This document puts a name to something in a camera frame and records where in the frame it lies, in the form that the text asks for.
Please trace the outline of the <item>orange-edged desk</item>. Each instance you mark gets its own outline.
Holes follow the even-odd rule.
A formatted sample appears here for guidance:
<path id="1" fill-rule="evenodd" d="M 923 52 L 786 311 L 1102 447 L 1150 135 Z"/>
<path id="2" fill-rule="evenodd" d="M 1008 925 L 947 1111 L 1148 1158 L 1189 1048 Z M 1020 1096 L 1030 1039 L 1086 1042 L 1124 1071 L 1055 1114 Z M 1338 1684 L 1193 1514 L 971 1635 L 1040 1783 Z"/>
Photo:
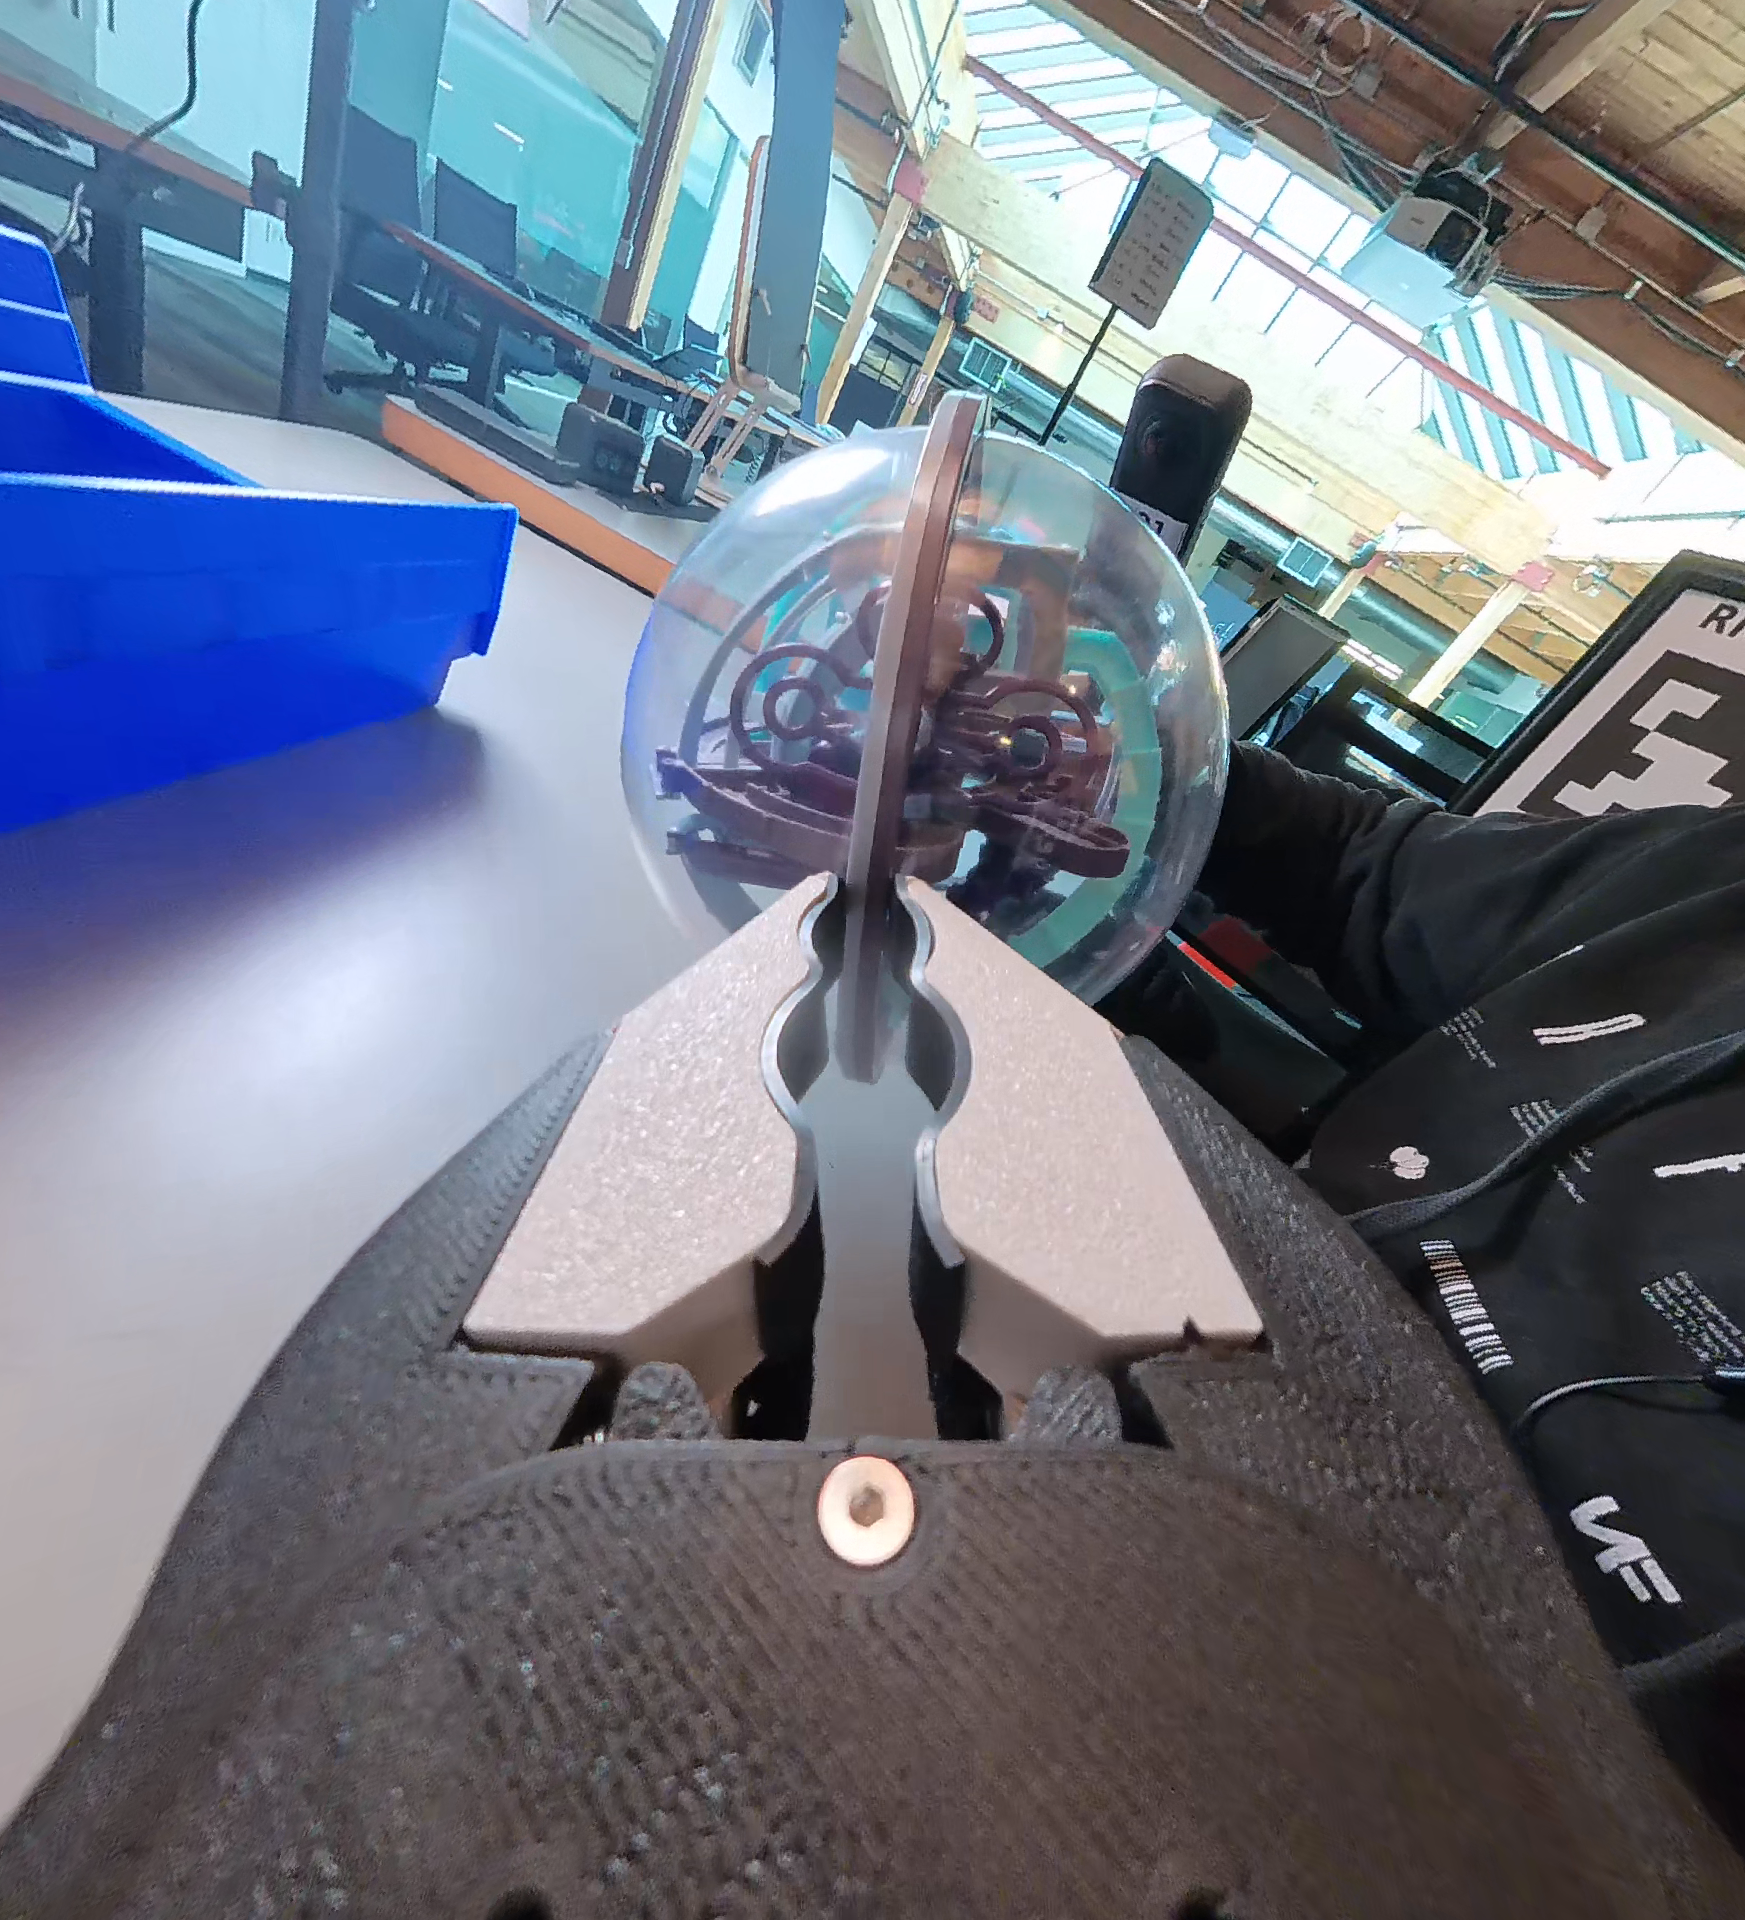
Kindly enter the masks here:
<path id="1" fill-rule="evenodd" d="M 410 395 L 381 398 L 380 441 L 460 493 L 512 506 L 531 533 L 648 596 L 665 585 L 715 516 L 752 493 L 702 493 L 714 510 L 700 520 L 659 510 L 642 487 L 631 495 L 583 482 L 548 487 L 423 416 Z"/>

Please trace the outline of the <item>person's right forearm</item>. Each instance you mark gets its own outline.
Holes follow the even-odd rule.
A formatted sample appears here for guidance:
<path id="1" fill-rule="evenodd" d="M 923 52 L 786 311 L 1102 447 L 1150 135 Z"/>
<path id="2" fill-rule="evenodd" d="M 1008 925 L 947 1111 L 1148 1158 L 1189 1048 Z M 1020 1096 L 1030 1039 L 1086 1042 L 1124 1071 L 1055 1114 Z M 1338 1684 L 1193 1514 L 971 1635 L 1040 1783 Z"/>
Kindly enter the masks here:
<path id="1" fill-rule="evenodd" d="M 1745 805 L 1462 816 L 1241 746 L 1200 888 L 1395 1046 L 1497 991 L 1745 1019 Z"/>

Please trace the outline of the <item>blue plastic bin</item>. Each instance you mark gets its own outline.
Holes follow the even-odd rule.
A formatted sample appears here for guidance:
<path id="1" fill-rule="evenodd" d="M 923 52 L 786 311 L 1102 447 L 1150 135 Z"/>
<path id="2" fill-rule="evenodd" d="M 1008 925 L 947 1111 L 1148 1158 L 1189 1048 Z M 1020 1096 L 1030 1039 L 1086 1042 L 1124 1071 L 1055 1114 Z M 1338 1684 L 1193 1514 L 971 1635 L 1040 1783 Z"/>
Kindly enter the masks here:
<path id="1" fill-rule="evenodd" d="M 0 832 L 434 706 L 516 510 L 280 493 L 98 395 L 0 228 Z"/>

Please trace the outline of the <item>person's black hoodie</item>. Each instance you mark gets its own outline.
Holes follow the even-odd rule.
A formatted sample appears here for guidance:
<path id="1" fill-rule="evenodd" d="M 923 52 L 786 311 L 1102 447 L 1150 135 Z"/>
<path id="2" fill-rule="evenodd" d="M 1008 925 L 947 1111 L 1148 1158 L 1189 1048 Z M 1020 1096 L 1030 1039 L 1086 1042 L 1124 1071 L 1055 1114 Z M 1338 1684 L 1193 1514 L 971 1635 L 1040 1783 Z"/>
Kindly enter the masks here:
<path id="1" fill-rule="evenodd" d="M 1313 1179 L 1507 1429 L 1640 1714 L 1745 1854 L 1745 925 L 1436 974 Z"/>

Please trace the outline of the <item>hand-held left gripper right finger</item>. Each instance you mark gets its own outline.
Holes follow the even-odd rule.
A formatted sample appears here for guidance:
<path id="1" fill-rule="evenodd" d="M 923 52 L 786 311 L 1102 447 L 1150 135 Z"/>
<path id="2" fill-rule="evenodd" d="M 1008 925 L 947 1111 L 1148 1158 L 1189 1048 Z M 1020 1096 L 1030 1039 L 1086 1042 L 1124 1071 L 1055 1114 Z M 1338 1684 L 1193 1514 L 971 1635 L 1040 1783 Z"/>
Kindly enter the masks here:
<path id="1" fill-rule="evenodd" d="M 909 1068 L 932 1124 L 917 1214 L 960 1285 L 957 1356 L 1030 1399 L 1057 1367 L 1109 1371 L 1266 1327 L 1116 1029 L 919 881 Z"/>

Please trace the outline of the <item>black flat case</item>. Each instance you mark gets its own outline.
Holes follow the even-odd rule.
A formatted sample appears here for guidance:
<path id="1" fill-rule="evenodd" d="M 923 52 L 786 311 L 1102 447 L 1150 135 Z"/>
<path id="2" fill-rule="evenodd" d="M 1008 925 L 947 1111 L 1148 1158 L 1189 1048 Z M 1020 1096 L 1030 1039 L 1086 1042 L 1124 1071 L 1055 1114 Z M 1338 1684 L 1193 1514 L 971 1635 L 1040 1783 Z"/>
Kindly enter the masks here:
<path id="1" fill-rule="evenodd" d="M 580 478 L 580 466 L 565 459 L 545 435 L 516 424 L 488 407 L 478 407 L 456 387 L 421 384 L 410 398 L 423 416 L 548 487 L 565 487 Z"/>

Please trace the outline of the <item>clear maze ball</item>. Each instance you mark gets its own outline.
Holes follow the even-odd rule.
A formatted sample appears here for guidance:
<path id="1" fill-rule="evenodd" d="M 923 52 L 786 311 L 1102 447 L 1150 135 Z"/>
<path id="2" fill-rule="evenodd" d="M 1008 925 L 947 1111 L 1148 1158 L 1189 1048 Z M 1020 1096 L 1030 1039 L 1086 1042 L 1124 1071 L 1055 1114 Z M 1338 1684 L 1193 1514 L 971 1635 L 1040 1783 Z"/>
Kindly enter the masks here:
<path id="1" fill-rule="evenodd" d="M 734 496 L 653 602 L 620 773 L 639 860 L 702 954 L 843 874 L 929 431 L 859 428 Z M 935 655 L 903 870 L 1097 1002 L 1215 846 L 1228 710 L 1210 621 L 1132 502 L 981 433 L 930 547 Z"/>

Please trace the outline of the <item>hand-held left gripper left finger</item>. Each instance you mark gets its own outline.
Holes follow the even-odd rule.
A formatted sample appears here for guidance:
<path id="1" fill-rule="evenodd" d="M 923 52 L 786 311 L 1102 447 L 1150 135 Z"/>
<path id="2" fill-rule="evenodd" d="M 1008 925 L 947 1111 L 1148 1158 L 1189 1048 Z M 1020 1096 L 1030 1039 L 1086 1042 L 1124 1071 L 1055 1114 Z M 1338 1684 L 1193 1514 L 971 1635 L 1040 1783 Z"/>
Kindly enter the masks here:
<path id="1" fill-rule="evenodd" d="M 672 1363 L 735 1388 L 810 1385 L 822 1289 L 816 1150 L 826 1062 L 809 877 L 629 1011 L 605 1043 L 460 1331 L 498 1352 Z"/>

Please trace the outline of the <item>ceiling mounted projector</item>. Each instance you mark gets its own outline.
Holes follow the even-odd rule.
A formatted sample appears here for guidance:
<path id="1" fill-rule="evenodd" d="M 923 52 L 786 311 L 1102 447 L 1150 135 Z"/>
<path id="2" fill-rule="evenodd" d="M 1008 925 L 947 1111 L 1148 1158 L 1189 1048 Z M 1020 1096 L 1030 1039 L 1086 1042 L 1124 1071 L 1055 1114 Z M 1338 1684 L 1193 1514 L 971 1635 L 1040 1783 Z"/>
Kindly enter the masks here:
<path id="1" fill-rule="evenodd" d="M 1426 331 L 1484 291 L 1511 219 L 1511 203 L 1491 182 L 1464 166 L 1436 165 L 1387 208 L 1336 273 Z"/>

